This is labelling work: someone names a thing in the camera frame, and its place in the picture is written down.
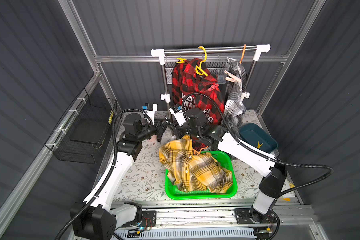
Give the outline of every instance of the black cable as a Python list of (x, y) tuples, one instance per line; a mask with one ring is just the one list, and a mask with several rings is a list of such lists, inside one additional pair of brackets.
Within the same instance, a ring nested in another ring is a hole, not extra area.
[[(131, 109), (126, 109), (121, 111), (119, 114), (116, 115), (116, 117), (112, 120), (112, 140), (113, 140), (113, 147), (114, 147), (114, 156), (113, 156), (113, 162), (112, 165), (116, 164), (116, 160), (117, 160), (117, 144), (116, 144), (116, 134), (115, 134), (115, 123), (116, 123), (116, 119), (123, 113), (125, 112), (141, 112), (150, 122), (150, 125), (152, 124), (152, 120), (151, 118), (145, 114), (141, 109), (135, 109), (135, 108), (131, 108)], [(55, 240), (59, 240), (62, 235), (64, 234), (64, 232), (69, 228), (69, 226), (73, 223), (74, 220), (76, 220), (76, 218), (78, 218), (81, 214), (83, 214), (88, 207), (94, 202), (94, 200), (96, 199), (96, 197), (99, 196), (100, 192), (103, 190), (104, 186), (106, 185), (107, 181), (109, 180), (112, 172), (113, 172), (114, 166), (111, 166), (109, 169), (109, 172), (106, 176), (106, 178), (104, 179), (103, 183), (100, 185), (99, 189), (96, 191), (95, 195), (82, 207), (82, 209), (80, 209), (80, 211), (75, 214), (63, 227), (62, 229), (59, 231), (59, 233), (56, 235)]]
[(328, 169), (328, 171), (322, 175), (321, 177), (318, 177), (317, 179), (315, 180), (312, 180), (310, 182), (307, 182), (305, 184), (302, 184), (302, 185), (299, 185), (299, 186), (296, 186), (296, 187), (292, 187), (290, 189), (287, 189), (283, 192), (281, 192), (281, 194), (279, 195), (282, 196), (288, 192), (292, 192), (293, 190), (296, 190), (296, 189), (299, 189), (299, 188), (302, 188), (302, 187), (306, 187), (306, 186), (309, 186), (309, 185), (312, 185), (312, 184), (315, 184), (317, 182), (320, 182), (324, 179), (326, 179), (327, 177), (329, 177), (332, 173), (333, 173), (333, 168), (331, 168), (330, 166), (328, 165), (321, 165), (321, 164), (294, 164), (294, 163), (288, 163), (288, 162), (282, 162), (278, 159), (272, 159), (260, 152), (257, 152), (253, 149), (251, 149), (250, 147), (246, 146), (245, 144), (243, 144), (235, 135), (235, 133), (232, 131), (231, 127), (227, 124), (224, 116), (223, 116), (223, 113), (221, 112), (219, 106), (217, 105), (217, 103), (215, 103), (215, 101), (213, 99), (211, 99), (209, 96), (203, 94), (203, 93), (190, 93), (188, 94), (187, 96), (185, 96), (183, 99), (187, 99), (189, 96), (192, 96), (192, 95), (201, 95), (201, 96), (204, 96), (206, 98), (208, 98), (212, 104), (216, 107), (217, 111), (219, 112), (220, 116), (221, 116), (221, 120), (223, 121), (223, 123), (225, 124), (226, 128), (228, 129), (228, 132), (231, 134), (231, 136), (233, 137), (233, 139), (235, 139), (235, 141), (240, 144), (240, 146), (244, 147), (245, 149), (253, 152), (254, 154), (260, 156), (260, 157), (263, 157), (264, 159), (266, 159), (267, 161), (272, 161), (272, 162), (275, 162), (275, 163), (279, 163), (281, 165), (284, 165), (284, 166), (292, 166), (292, 167), (303, 167), (303, 168), (323, 168), (323, 169)]
[(116, 233), (113, 233), (113, 236), (114, 236), (115, 238), (117, 238), (118, 240), (124, 240), (124, 239), (122, 239), (121, 237), (119, 237)]
[(274, 237), (276, 236), (276, 233), (277, 233), (278, 230), (279, 230), (279, 227), (280, 227), (280, 218), (279, 218), (279, 216), (278, 216), (273, 210), (271, 210), (271, 213), (273, 213), (273, 214), (275, 215), (275, 217), (276, 217), (276, 219), (277, 219), (277, 224), (276, 224), (275, 231), (272, 233), (272, 236), (269, 237), (269, 238), (266, 239), (266, 240), (271, 240), (272, 238), (274, 238)]
[(322, 165), (322, 164), (295, 164), (295, 163), (282, 162), (282, 161), (280, 161), (280, 160), (278, 160), (278, 159), (276, 160), (276, 159), (272, 159), (272, 158), (271, 158), (270, 160), (271, 160), (272, 162), (279, 163), (279, 164), (282, 164), (282, 165), (285, 165), (285, 166), (302, 167), (302, 168), (322, 168), (322, 169), (327, 169), (327, 170), (328, 170), (324, 175), (318, 177), (317, 179), (314, 179), (314, 180), (309, 181), (309, 182), (307, 182), (307, 183), (305, 183), (305, 184), (298, 185), (298, 186), (292, 187), (292, 188), (290, 188), (290, 189), (287, 189), (287, 190), (285, 190), (285, 191), (282, 191), (282, 192), (280, 193), (280, 196), (279, 196), (279, 197), (281, 197), (282, 195), (284, 195), (284, 194), (286, 194), (286, 193), (288, 193), (288, 192), (292, 192), (292, 191), (294, 191), (294, 190), (296, 190), (296, 189), (299, 189), (299, 188), (302, 188), (302, 187), (306, 187), (306, 186), (309, 186), (309, 185), (318, 183), (318, 182), (326, 179), (327, 177), (329, 177), (329, 176), (333, 173), (333, 168), (330, 167), (330, 166), (328, 166), (328, 165)]

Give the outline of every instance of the yellow plaid shirt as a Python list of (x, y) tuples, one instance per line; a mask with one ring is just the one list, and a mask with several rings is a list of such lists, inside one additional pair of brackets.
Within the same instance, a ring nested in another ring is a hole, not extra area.
[(168, 169), (168, 178), (180, 191), (208, 189), (223, 194), (233, 184), (232, 172), (221, 167), (209, 152), (193, 155), (189, 135), (161, 146), (159, 158)]

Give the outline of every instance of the gray corrugated wall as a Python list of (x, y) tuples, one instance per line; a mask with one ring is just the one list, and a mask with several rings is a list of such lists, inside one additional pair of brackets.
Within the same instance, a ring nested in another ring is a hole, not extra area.
[[(58, 2), (0, 1), (0, 207), (92, 75)], [(68, 215), (53, 215), (63, 208), (67, 214), (64, 194), (78, 198), (87, 193), (91, 185), (87, 179), (96, 176), (96, 167), (52, 160), (43, 173), (47, 179), (25, 201), (33, 201), (32, 205), (24, 205), (15, 219), (27, 215), (24, 223), (33, 218), (47, 227), (47, 222), (31, 214), (31, 209), (38, 209), (39, 216), (49, 212), (64, 224)], [(60, 180), (71, 174), (77, 174), (78, 184), (72, 181), (59, 186)], [(48, 203), (53, 196), (62, 200), (51, 207)]]
[[(269, 43), (271, 50), (266, 55), (281, 55), (287, 53), (313, 0), (73, 2), (97, 55), (150, 55), (153, 48), (242, 46), (244, 43)], [(257, 109), (278, 64), (274, 63), (271, 69), (266, 65), (258, 63), (254, 72), (254, 77), (258, 77), (252, 79), (248, 87), (251, 97), (245, 104), (249, 109)], [(122, 108), (140, 108), (148, 99), (157, 103), (159, 110), (166, 109), (160, 100), (163, 83), (158, 63), (106, 63), (103, 66), (115, 94), (120, 96)]]
[[(360, 1), (327, 1), (263, 118), (282, 159), (333, 166), (299, 192), (329, 239), (360, 239)], [(289, 171), (295, 184), (322, 174)]]

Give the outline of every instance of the white ventilation grille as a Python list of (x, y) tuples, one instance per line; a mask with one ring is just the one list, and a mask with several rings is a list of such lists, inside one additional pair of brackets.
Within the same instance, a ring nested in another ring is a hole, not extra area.
[(115, 233), (123, 239), (184, 239), (184, 238), (233, 238), (254, 239), (252, 228), (217, 227), (217, 228), (177, 228), (152, 229), (140, 233), (139, 237), (127, 237), (127, 230), (116, 230)]

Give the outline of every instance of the rack leg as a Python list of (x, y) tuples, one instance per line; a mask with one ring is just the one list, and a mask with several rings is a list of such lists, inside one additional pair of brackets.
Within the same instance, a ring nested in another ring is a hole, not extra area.
[(246, 92), (247, 91), (247, 86), (251, 80), (251, 77), (252, 77), (252, 74), (253, 74), (253, 70), (254, 70), (254, 67), (256, 66), (256, 63), (257, 61), (253, 60), (252, 61), (252, 64), (251, 64), (251, 67), (250, 67), (250, 72), (248, 73), (248, 76), (247, 76), (247, 81), (245, 83), (245, 87), (244, 87), (244, 91)]
[[(161, 66), (161, 72), (163, 74), (164, 91), (165, 91), (165, 94), (168, 94), (169, 91), (168, 91), (167, 73), (165, 72), (165, 66), (164, 65), (160, 65), (160, 66)], [(167, 104), (168, 118), (170, 119), (171, 123), (173, 123), (172, 114), (169, 111), (169, 109), (171, 108), (171, 105), (170, 105), (170, 103), (167, 103), (167, 102), (165, 102), (165, 103)]]

